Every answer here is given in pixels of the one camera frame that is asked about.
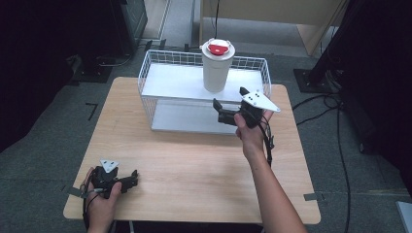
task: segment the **wooden table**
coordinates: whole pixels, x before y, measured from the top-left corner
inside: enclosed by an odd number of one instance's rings
[[[270,120],[276,148],[272,169],[304,223],[321,220],[291,103],[282,85],[272,85],[282,109]],[[134,169],[139,184],[118,202],[115,219],[261,223],[249,164],[236,136],[152,131],[137,79],[116,78],[97,122],[74,187],[105,158],[120,163],[118,177]],[[70,196],[67,218],[82,218],[82,199]]]

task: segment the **human hand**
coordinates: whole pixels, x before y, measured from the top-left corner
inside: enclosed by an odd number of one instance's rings
[[[87,183],[93,168],[88,170],[84,183]],[[89,183],[88,191],[94,189],[93,183]],[[116,203],[121,195],[121,183],[115,183],[110,193],[110,198],[105,199],[98,193],[91,192],[86,199],[89,228],[87,232],[108,232],[115,217]]]
[[[269,121],[272,115],[273,112],[265,111],[263,117]],[[234,116],[234,121],[237,125],[236,135],[243,142],[243,154],[245,154],[245,157],[251,161],[251,159],[259,156],[260,154],[263,154],[264,156],[263,134],[261,133],[259,127],[256,126],[254,128],[249,128],[245,119],[240,114],[236,114]],[[265,123],[261,123],[260,125],[263,129],[266,129],[267,127]]]

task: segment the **red lid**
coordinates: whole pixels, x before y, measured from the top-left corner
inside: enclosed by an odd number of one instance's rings
[[[224,40],[211,40],[208,45],[208,50],[213,55],[223,55],[229,51],[230,44]]]

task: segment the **gray carpet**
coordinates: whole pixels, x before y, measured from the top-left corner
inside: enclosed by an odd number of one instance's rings
[[[113,79],[137,77],[143,55],[143,49],[139,49],[127,64],[114,67],[107,83],[64,86],[29,134],[0,153],[0,232],[85,231],[82,221],[63,216],[67,194],[60,189],[76,178]],[[311,69],[315,58],[236,55],[266,58],[272,82],[287,87],[292,105],[313,96],[300,93],[292,69]],[[93,106],[86,103],[98,104],[92,116]],[[322,99],[314,100],[299,107],[294,117],[296,122],[302,121],[325,109]],[[341,146],[351,187],[349,232],[403,232],[395,201],[412,200],[398,170],[380,155],[359,153],[350,120],[344,112],[340,119]],[[322,220],[308,225],[310,232],[345,229],[347,187],[336,123],[335,110],[298,126],[313,186],[320,197]]]

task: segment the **black tape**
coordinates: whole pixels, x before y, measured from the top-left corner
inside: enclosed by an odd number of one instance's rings
[[[325,201],[325,197],[322,193],[307,193],[303,194],[305,201]]]
[[[164,46],[166,45],[166,39],[160,41],[160,46],[158,46],[159,50],[164,50]]]
[[[86,103],[86,105],[91,105],[91,106],[94,106],[93,110],[91,111],[90,116],[88,117],[88,120],[91,120],[91,118],[93,117],[94,112],[96,112],[97,106],[98,106],[99,104],[91,104],[91,103]]]
[[[73,196],[77,196],[77,197],[82,196],[82,192],[78,188],[68,186],[68,185],[63,186],[60,191],[62,191],[64,193],[68,193],[68,194],[73,195]]]
[[[149,49],[151,48],[152,42],[153,42],[153,41],[148,41],[148,43],[146,43],[145,51],[147,51],[147,50],[149,50]]]

